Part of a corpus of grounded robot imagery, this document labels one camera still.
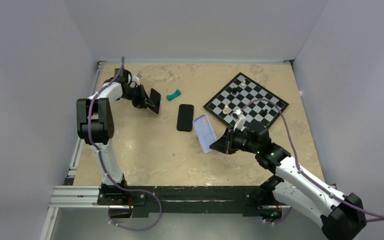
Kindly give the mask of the phone with black screen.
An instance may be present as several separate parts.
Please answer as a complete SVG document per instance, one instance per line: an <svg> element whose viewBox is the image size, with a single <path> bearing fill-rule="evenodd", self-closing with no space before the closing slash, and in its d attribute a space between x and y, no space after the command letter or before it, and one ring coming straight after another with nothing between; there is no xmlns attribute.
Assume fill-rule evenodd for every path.
<svg viewBox="0 0 384 240"><path fill-rule="evenodd" d="M154 114L158 115L160 113L161 94L154 88L151 88L149 99L150 99L150 102L152 103L152 106L149 105L148 109Z"/></svg>

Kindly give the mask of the lilac phone case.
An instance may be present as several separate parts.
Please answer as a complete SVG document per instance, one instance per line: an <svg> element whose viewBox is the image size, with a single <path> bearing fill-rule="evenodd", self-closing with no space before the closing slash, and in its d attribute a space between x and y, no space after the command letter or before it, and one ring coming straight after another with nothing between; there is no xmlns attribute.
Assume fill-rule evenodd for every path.
<svg viewBox="0 0 384 240"><path fill-rule="evenodd" d="M217 136L207 114L202 114L192 121L197 139L202 151L207 154L212 151L210 145L217 140Z"/></svg>

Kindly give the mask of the black phone case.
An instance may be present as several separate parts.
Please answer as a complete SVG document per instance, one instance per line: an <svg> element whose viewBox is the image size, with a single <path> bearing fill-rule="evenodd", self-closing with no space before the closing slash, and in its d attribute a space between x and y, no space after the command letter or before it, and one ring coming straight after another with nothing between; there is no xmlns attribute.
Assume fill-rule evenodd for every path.
<svg viewBox="0 0 384 240"><path fill-rule="evenodd" d="M194 106L191 104L180 104L176 129L180 132L191 132L193 128Z"/></svg>

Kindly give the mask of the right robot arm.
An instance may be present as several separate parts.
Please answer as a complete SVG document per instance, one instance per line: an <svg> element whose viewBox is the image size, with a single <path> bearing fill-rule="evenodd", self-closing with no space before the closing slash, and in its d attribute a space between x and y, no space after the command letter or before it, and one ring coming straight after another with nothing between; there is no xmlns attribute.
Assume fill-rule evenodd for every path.
<svg viewBox="0 0 384 240"><path fill-rule="evenodd" d="M268 130L233 130L227 128L210 149L223 154L244 151L255 155L258 164L273 175L261 185L260 196L268 204L275 201L289 205L316 223L329 240L352 240L367 225L362 200L327 185L294 157L273 143Z"/></svg>

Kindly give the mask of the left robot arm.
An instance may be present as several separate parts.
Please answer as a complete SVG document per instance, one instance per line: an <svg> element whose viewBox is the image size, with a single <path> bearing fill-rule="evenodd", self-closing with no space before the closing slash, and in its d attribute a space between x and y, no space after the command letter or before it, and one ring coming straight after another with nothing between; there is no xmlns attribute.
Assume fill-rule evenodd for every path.
<svg viewBox="0 0 384 240"><path fill-rule="evenodd" d="M160 112L161 94L154 88L147 93L140 78L140 74L132 75L119 68L97 92L76 101L77 134L95 153L101 169L98 205L133 208L146 203L146 192L128 187L112 142L115 123L111 105L116 101L125 99L136 109L149 110L156 115Z"/></svg>

